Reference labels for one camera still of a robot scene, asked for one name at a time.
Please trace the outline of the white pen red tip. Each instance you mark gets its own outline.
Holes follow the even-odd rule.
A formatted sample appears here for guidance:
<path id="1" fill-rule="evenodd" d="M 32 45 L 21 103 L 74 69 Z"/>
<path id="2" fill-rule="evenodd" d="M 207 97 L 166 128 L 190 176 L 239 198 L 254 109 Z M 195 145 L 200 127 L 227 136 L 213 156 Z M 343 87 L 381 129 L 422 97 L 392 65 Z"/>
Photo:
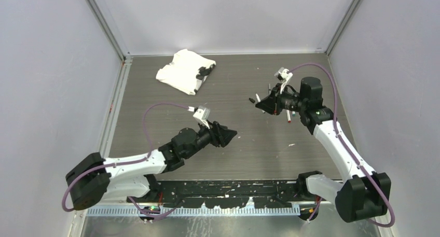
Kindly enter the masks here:
<path id="1" fill-rule="evenodd" d="M 291 112 L 289 110 L 286 111 L 286 115 L 287 115 L 287 122 L 291 123 Z"/>

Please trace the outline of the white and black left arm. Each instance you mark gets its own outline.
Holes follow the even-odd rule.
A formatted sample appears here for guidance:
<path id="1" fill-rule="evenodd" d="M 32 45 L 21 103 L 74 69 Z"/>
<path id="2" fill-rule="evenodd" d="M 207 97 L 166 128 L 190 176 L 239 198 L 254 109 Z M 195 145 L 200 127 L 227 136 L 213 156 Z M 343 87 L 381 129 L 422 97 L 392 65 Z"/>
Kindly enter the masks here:
<path id="1" fill-rule="evenodd" d="M 87 155 L 65 176 L 68 188 L 62 198 L 66 212 L 88 209 L 103 199 L 143 198 L 154 202 L 159 188 L 153 175 L 175 171 L 207 145 L 226 147 L 236 130 L 209 122 L 199 130 L 183 128 L 171 140 L 150 152 L 123 157 L 103 158 L 99 152 Z"/>

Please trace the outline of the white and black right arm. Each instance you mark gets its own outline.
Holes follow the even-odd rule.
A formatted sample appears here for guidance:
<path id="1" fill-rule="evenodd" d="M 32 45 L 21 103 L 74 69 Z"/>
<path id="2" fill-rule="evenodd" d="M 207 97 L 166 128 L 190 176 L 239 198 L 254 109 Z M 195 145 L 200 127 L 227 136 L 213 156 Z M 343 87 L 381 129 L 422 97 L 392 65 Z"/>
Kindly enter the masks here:
<path id="1" fill-rule="evenodd" d="M 251 99 L 256 108 L 270 115 L 279 115 L 283 110 L 299 113 L 303 126 L 321 143 L 340 173 L 341 182 L 319 171 L 299 174 L 297 195 L 302 200 L 316 197 L 332 203 L 345 222 L 391 213 L 390 177 L 376 172 L 363 160 L 345 136 L 335 111 L 323 104 L 322 93 L 318 78 L 305 77 L 299 91 L 277 83 L 265 98 Z"/>

